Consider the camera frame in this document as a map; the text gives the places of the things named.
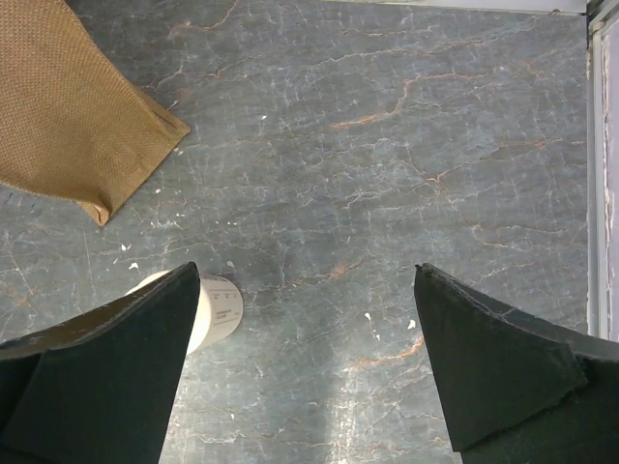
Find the beige lotion bottle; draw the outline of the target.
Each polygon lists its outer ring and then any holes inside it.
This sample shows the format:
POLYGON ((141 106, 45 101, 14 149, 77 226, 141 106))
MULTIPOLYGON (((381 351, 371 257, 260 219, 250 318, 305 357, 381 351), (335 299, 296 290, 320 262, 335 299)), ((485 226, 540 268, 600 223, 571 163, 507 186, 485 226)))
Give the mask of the beige lotion bottle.
POLYGON ((231 335, 244 312, 240 290, 229 279, 201 275, 200 291, 185 358, 231 335))

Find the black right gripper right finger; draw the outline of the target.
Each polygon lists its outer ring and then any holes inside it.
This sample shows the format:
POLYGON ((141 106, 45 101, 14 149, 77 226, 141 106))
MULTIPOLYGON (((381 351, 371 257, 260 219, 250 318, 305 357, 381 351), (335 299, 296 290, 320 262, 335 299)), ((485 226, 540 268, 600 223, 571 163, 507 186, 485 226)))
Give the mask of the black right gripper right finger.
POLYGON ((497 301, 428 263, 416 268, 414 295, 463 462, 617 462, 617 343, 497 301))

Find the brown canvas tote bag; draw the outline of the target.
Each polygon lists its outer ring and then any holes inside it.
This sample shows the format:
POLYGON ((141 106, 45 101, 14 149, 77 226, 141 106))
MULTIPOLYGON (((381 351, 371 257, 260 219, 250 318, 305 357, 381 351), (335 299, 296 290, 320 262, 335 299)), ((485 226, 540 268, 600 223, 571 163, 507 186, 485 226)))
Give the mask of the brown canvas tote bag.
POLYGON ((190 127, 129 82, 64 1, 1 4, 1 182, 106 224, 190 127))

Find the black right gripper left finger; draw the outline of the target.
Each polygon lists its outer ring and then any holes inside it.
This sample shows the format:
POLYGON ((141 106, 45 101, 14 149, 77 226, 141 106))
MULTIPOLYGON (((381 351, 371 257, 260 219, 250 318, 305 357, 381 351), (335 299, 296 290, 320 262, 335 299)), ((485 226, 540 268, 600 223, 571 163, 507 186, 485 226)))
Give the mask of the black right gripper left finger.
POLYGON ((189 262, 3 342, 2 462, 159 462, 198 296, 199 273, 189 262))

